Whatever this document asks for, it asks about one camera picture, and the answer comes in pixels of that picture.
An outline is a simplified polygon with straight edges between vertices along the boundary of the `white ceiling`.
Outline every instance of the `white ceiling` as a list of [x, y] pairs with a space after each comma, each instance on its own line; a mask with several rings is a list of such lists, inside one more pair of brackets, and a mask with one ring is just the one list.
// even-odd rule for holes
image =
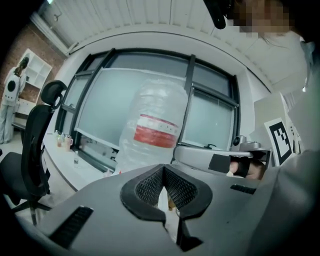
[[231, 55], [236, 49], [237, 56], [240, 53], [257, 67], [275, 91], [302, 88], [307, 74], [298, 35], [288, 33], [266, 43], [257, 36], [240, 33], [238, 27], [216, 29], [203, 0], [54, 0], [40, 14], [67, 47], [75, 43], [83, 47], [124, 27], [138, 31], [146, 25], [173, 26], [192, 30], [197, 39], [209, 37], [213, 46]]

